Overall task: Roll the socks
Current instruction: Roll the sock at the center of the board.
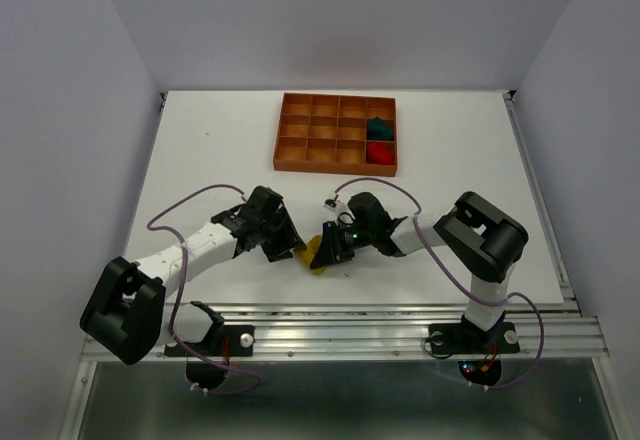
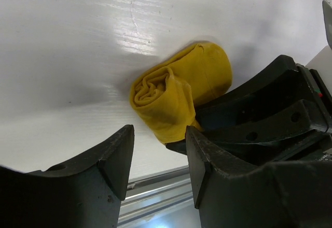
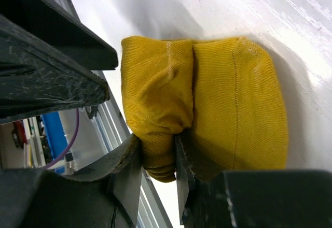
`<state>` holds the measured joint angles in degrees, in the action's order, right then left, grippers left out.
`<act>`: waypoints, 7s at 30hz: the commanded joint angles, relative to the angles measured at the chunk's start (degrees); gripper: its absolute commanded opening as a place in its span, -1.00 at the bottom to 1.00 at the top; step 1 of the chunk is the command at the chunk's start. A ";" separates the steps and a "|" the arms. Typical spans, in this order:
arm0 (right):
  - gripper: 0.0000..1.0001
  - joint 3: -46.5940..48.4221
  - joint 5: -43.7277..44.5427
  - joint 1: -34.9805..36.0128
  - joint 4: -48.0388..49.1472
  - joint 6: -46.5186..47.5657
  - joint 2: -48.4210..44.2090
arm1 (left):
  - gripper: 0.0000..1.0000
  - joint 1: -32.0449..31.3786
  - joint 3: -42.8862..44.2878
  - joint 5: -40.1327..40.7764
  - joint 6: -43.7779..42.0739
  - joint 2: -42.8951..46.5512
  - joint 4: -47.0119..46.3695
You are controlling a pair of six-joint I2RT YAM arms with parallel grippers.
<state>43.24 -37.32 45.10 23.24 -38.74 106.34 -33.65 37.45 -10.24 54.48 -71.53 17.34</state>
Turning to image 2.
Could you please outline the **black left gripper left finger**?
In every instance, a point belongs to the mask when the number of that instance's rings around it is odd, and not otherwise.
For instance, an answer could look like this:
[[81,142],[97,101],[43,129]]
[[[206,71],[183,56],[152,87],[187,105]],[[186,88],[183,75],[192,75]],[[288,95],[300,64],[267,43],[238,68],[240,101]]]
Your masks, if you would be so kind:
[[46,171],[1,167],[1,227],[116,227],[126,198],[134,127]]

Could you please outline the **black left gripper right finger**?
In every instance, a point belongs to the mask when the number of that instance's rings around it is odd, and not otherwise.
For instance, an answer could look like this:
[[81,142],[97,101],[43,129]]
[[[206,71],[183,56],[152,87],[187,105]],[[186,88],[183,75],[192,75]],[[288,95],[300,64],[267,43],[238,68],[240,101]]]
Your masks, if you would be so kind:
[[202,227],[331,227],[331,162],[255,166],[186,129],[195,208]]

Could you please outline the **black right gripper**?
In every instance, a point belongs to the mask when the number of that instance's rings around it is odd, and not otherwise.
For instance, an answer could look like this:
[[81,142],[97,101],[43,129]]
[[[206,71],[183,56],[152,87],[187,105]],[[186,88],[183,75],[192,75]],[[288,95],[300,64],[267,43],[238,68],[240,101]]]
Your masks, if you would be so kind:
[[[257,94],[297,67],[313,103],[257,103]],[[331,160],[331,94],[316,69],[279,55],[236,89],[196,108],[202,134],[234,155],[295,155],[296,160]]]

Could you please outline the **yellow sock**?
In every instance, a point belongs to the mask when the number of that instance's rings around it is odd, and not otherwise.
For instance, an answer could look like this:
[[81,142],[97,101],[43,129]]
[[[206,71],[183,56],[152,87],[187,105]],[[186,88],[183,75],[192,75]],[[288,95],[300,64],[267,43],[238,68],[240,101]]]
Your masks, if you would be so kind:
[[133,110],[164,145],[185,138],[197,106],[224,95],[232,84],[225,51],[212,42],[192,44],[140,75],[132,84]]

